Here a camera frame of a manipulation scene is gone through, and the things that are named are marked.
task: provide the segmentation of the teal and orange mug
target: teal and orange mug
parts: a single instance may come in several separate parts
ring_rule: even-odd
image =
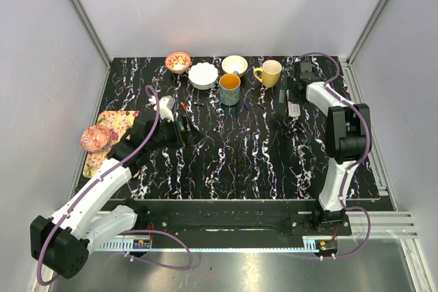
[[[227,106],[236,105],[240,97],[240,78],[236,73],[227,73],[219,80],[219,99]]]

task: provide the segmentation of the bowl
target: bowl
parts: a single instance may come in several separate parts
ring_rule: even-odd
[[[190,83],[199,90],[212,88],[218,80],[218,69],[210,63],[198,63],[189,70]]]
[[[81,147],[91,153],[99,152],[111,144],[112,133],[107,126],[96,124],[85,130],[81,136]]]
[[[183,51],[175,51],[166,57],[166,67],[178,75],[185,72],[191,62],[190,56]]]
[[[226,57],[222,61],[222,69],[225,73],[239,73],[239,78],[242,78],[248,69],[248,62],[242,56],[232,55]]]

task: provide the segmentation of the white panel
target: white panel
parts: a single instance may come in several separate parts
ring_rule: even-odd
[[[81,0],[110,56],[347,56],[378,0]]]
[[[29,225],[66,202],[105,68],[68,0],[0,8],[0,281],[29,291]]]
[[[354,63],[401,209],[438,282],[438,2],[391,0]]]

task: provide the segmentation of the orange bowl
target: orange bowl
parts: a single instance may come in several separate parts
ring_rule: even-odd
[[[166,57],[166,67],[177,74],[185,72],[191,62],[190,56],[183,51],[175,51]]]
[[[102,124],[87,128],[81,136],[81,147],[91,153],[99,152],[111,144],[111,131]]]

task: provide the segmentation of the yellow mug handle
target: yellow mug handle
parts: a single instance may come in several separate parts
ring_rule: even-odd
[[[254,77],[261,82],[261,77],[259,77],[259,75],[256,73],[256,72],[259,72],[259,71],[263,73],[263,69],[262,68],[255,68],[253,73],[254,73]]]

